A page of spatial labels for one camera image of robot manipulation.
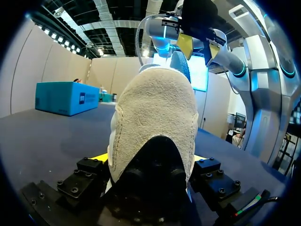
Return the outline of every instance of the wall panel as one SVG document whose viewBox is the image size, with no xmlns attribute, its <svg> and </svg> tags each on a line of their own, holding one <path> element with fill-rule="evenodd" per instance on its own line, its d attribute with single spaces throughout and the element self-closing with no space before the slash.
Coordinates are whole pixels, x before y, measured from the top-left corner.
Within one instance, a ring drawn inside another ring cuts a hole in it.
<svg viewBox="0 0 301 226">
<path fill-rule="evenodd" d="M 10 115 L 10 98 L 13 77 L 23 45 L 34 27 L 31 20 L 26 20 L 12 40 L 0 71 L 0 118 Z"/>
<path fill-rule="evenodd" d="M 22 49 L 13 79 L 11 113 L 34 108 L 36 83 L 42 81 L 52 38 L 34 26 Z"/>
<path fill-rule="evenodd" d="M 87 83 L 87 75 L 90 69 L 91 60 L 83 56 L 71 53 L 71 60 L 68 69 L 68 80 L 82 79 Z"/>
<path fill-rule="evenodd" d="M 91 60 L 73 54 L 54 42 L 45 65 L 42 81 L 82 79 L 86 83 L 90 63 Z"/>
<path fill-rule="evenodd" d="M 204 130 L 221 137 L 227 123 L 230 98 L 229 82 L 226 78 L 209 73 L 207 98 L 203 118 Z"/>
<path fill-rule="evenodd" d="M 104 87 L 111 92 L 112 80 L 118 57 L 102 57 L 92 59 L 88 85 Z"/>
<path fill-rule="evenodd" d="M 117 94 L 117 99 L 128 83 L 139 73 L 140 67 L 137 57 L 118 58 L 111 89 L 111 93 Z"/>
<path fill-rule="evenodd" d="M 53 43 L 43 73 L 42 82 L 69 81 L 68 68 L 72 53 L 58 43 Z"/>
</svg>

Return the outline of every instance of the table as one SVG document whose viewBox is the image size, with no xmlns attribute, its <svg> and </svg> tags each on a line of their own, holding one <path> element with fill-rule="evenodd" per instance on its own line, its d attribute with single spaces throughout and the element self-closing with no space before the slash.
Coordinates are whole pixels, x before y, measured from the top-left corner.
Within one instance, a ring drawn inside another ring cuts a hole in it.
<svg viewBox="0 0 301 226">
<path fill-rule="evenodd" d="M 16 190 L 41 179 L 52 187 L 68 177 L 81 158 L 94 157 L 107 151 L 114 106 L 98 108 L 72 117 L 28 110 L 0 119 L 1 157 L 8 177 Z M 214 157 L 221 169 L 233 180 L 241 181 L 241 191 L 251 186 L 260 192 L 267 189 L 272 196 L 281 195 L 287 178 L 249 155 L 204 130 L 196 137 L 196 154 Z M 200 194 L 192 192 L 203 225 L 217 218 Z M 257 225 L 273 206 L 266 204 L 253 218 Z"/>
</svg>

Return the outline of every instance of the blue cardboard box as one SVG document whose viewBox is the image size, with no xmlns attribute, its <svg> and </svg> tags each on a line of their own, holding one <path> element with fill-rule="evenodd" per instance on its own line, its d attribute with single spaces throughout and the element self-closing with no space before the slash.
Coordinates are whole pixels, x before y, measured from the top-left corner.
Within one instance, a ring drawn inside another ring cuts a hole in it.
<svg viewBox="0 0 301 226">
<path fill-rule="evenodd" d="M 40 82 L 36 87 L 37 110 L 72 116 L 98 107 L 99 88 L 72 81 Z"/>
</svg>

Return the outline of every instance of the ceiling duct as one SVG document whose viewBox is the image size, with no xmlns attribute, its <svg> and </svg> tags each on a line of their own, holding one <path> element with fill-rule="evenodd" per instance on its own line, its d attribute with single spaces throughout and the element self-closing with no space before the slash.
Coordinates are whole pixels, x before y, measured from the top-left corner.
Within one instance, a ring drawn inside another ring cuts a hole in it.
<svg viewBox="0 0 301 226">
<path fill-rule="evenodd" d="M 118 56 L 125 56 L 123 46 L 120 43 L 119 36 L 117 34 L 115 21 L 113 21 L 112 14 L 109 11 L 109 7 L 106 0 L 93 0 L 96 8 L 99 12 L 100 22 L 96 22 L 91 25 L 93 29 L 104 28 L 112 42 L 113 49 Z"/>
<path fill-rule="evenodd" d="M 54 15 L 55 17 L 61 17 L 72 29 L 75 30 L 76 34 L 86 43 L 88 44 L 91 40 L 85 35 L 84 30 L 78 26 L 71 16 L 63 9 L 63 7 L 58 8 Z"/>
</svg>

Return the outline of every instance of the robot frame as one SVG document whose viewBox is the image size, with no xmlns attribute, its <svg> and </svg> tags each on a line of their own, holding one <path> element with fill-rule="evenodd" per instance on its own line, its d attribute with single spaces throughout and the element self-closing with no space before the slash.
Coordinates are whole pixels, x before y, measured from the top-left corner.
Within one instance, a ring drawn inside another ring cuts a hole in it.
<svg viewBox="0 0 301 226">
<path fill-rule="evenodd" d="M 141 65 L 139 30 L 144 25 L 159 56 L 170 57 L 181 50 L 186 59 L 202 50 L 206 66 L 212 62 L 229 70 L 227 75 L 246 107 L 246 133 L 242 150 L 273 166 L 285 136 L 290 115 L 301 94 L 289 41 L 280 28 L 259 7 L 245 0 L 229 15 L 249 35 L 244 46 L 230 51 L 226 35 L 212 29 L 217 9 L 210 0 L 179 1 L 173 12 L 144 18 L 136 32 L 135 50 Z M 235 12 L 242 10 L 243 15 Z"/>
</svg>

